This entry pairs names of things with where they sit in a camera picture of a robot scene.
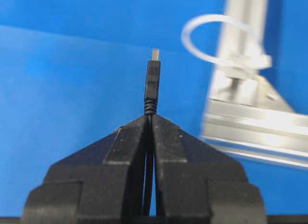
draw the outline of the blue background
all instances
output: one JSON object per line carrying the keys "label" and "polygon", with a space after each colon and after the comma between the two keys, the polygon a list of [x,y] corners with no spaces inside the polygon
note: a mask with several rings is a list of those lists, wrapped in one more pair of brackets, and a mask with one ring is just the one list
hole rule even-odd
{"label": "blue background", "polygon": [[[263,71],[308,114],[308,0],[269,0]],[[146,65],[161,49],[158,113],[199,136],[212,65],[182,47],[191,18],[225,0],[0,0],[0,216],[19,216],[48,167],[143,112]],[[215,54],[219,24],[198,28]],[[269,214],[308,213],[308,171],[241,160]],[[154,205],[151,214],[155,214]]]}

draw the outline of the blue backdrop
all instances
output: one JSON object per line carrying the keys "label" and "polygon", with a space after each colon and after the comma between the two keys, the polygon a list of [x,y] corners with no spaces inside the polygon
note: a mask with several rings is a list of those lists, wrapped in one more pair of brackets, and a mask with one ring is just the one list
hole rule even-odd
{"label": "blue backdrop", "polygon": [[[269,0],[263,74],[308,113],[307,0]],[[185,51],[190,18],[225,0],[0,0],[0,216],[19,216],[55,161],[143,112],[146,65],[161,49],[158,113],[200,134],[212,65]],[[193,33],[215,54],[219,24]],[[270,214],[308,213],[308,172],[241,161]],[[151,214],[155,214],[154,205]]]}

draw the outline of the metal connector tip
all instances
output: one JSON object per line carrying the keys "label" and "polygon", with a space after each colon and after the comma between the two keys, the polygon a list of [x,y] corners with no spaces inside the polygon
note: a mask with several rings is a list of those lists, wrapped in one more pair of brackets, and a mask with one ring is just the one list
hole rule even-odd
{"label": "metal connector tip", "polygon": [[155,61],[159,60],[159,49],[152,50],[152,60],[155,60]]}

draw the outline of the cable strain relief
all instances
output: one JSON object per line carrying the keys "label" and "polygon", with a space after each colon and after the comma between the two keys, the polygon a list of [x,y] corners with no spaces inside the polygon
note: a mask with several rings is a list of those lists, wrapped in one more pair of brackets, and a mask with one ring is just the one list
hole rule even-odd
{"label": "cable strain relief", "polygon": [[157,102],[155,100],[147,99],[144,101],[144,114],[153,115],[156,114]]}

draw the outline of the usb connector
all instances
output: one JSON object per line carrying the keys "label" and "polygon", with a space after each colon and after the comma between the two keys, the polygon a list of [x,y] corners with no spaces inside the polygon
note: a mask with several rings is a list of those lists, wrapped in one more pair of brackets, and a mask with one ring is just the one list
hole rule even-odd
{"label": "usb connector", "polygon": [[156,114],[158,103],[158,88],[160,76],[159,49],[152,50],[152,60],[148,62],[148,69],[144,93],[144,114]]}

